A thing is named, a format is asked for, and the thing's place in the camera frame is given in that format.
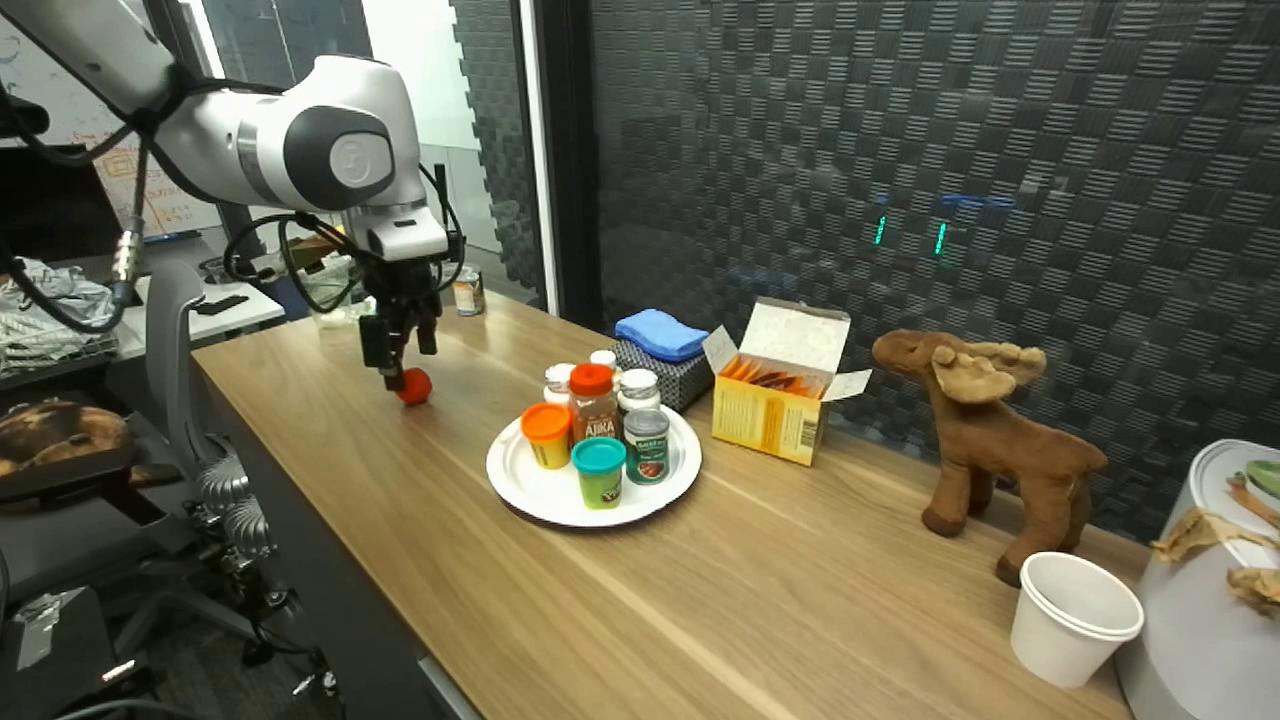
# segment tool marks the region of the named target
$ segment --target barcode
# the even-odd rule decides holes
[[[800,428],[800,445],[805,447],[813,447],[814,441],[818,439],[818,423],[804,421],[804,427]]]

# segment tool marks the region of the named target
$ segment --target tissue box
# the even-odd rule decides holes
[[[712,437],[813,465],[826,402],[859,395],[870,370],[836,373],[849,314],[760,297],[739,348],[719,327],[703,351],[716,373]]]
[[[618,357],[618,368],[623,370],[635,368],[653,370],[658,375],[658,393],[662,395],[662,404],[676,413],[684,413],[707,392],[707,388],[712,387],[712,369],[703,355],[678,364],[666,363],[650,356],[628,340],[620,340],[614,343],[613,354]]]

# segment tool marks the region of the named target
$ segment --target orange ball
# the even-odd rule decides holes
[[[404,405],[421,405],[431,395],[431,377],[421,368],[404,370],[404,389],[396,391],[396,397]]]

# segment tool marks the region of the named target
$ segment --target metal can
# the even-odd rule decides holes
[[[667,478],[671,451],[667,430],[671,420],[662,410],[634,410],[622,420],[627,441],[627,478],[639,486],[652,486]]]
[[[453,302],[463,318],[484,313],[484,275],[480,268],[463,263],[453,281]]]

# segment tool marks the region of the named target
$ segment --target chair armrest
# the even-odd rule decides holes
[[[0,503],[58,497],[127,483],[137,448],[102,450],[0,477]]]

